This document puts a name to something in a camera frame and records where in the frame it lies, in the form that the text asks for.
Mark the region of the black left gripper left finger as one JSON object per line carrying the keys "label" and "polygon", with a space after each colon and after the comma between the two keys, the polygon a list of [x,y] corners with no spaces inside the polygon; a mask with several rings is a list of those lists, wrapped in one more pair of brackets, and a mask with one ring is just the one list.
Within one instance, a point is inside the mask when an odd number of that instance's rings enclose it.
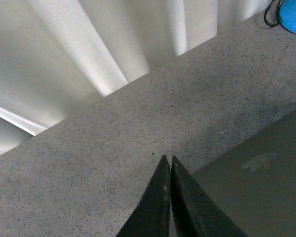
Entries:
{"label": "black left gripper left finger", "polygon": [[137,207],[118,237],[167,237],[171,204],[171,171],[163,155]]}

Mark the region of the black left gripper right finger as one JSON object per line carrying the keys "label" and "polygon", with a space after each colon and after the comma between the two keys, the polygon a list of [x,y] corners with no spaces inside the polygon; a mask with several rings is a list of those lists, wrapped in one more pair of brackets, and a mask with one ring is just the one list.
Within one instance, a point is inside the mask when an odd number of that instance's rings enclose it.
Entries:
{"label": "black left gripper right finger", "polygon": [[246,237],[172,156],[171,203],[179,237]]}

